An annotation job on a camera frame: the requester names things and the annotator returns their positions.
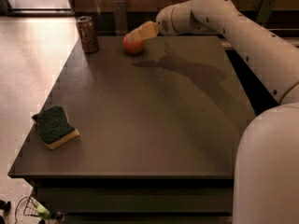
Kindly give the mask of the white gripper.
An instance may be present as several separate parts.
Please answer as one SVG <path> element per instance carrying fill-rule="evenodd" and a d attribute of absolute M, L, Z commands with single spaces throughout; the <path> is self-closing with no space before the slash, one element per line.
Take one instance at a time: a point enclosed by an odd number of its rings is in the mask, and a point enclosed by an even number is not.
<path fill-rule="evenodd" d="M 131 41 L 146 40 L 162 35 L 197 34 L 200 24 L 194 18 L 191 1 L 163 8 L 156 17 L 156 22 L 146 21 L 127 36 Z"/>

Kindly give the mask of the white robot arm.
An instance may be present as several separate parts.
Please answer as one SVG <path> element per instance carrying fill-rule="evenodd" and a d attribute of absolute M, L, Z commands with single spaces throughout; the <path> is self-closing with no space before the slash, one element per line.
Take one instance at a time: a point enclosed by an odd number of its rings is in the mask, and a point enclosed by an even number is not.
<path fill-rule="evenodd" d="M 236 153 L 232 223 L 299 224 L 299 48 L 244 16 L 231 0 L 165 7 L 129 38 L 209 30 L 232 46 L 233 68 L 260 110 Z"/>

